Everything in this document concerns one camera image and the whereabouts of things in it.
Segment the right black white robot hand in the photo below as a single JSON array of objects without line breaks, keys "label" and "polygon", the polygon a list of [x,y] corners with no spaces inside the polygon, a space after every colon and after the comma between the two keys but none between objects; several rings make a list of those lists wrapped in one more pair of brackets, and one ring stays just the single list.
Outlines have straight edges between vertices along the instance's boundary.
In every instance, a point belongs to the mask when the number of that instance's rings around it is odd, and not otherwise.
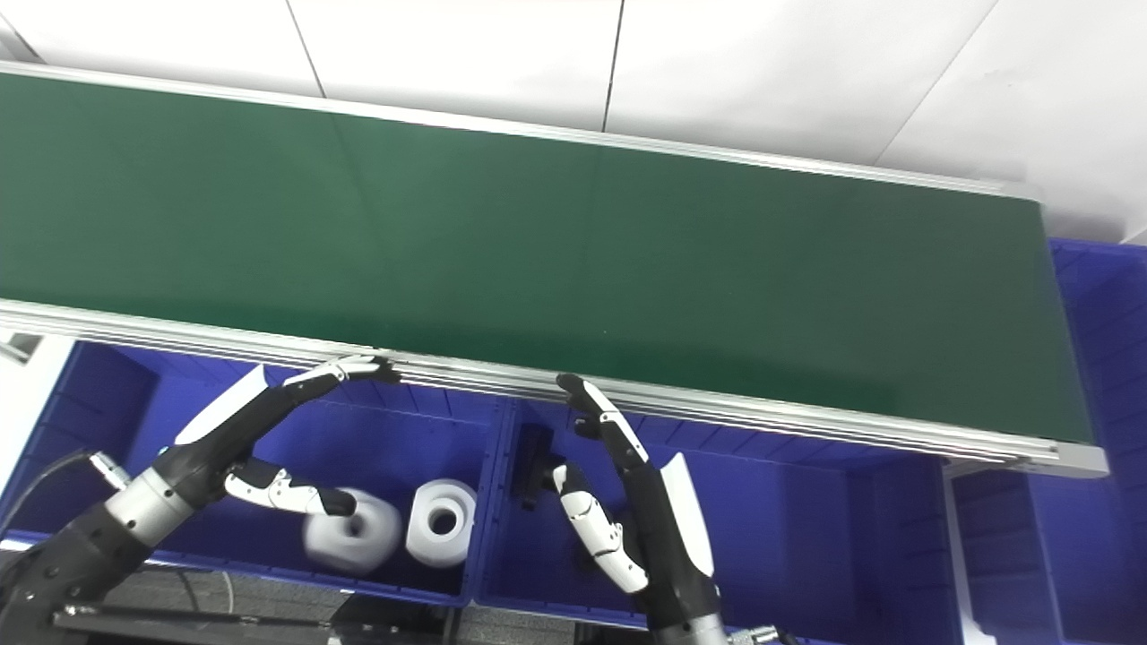
[{"label": "right black white robot hand", "polygon": [[707,522],[685,456],[651,464],[619,407],[596,384],[561,373],[556,384],[582,412],[579,427],[604,445],[629,502],[630,524],[612,521],[582,469],[565,459],[549,480],[587,555],[634,597],[656,644],[720,644],[720,589]]}]

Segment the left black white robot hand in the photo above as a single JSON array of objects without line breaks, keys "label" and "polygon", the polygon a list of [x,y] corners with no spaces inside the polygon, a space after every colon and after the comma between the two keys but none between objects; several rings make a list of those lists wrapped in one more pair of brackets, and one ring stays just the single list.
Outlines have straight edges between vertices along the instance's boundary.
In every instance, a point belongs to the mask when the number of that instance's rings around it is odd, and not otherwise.
[{"label": "left black white robot hand", "polygon": [[352,494],[292,477],[286,467],[255,458],[253,446],[295,409],[361,380],[395,384],[401,375],[384,357],[357,355],[271,384],[265,367],[257,365],[193,417],[148,471],[159,477],[162,494],[175,495],[196,511],[223,495],[236,495],[266,510],[351,516],[358,506]]}]

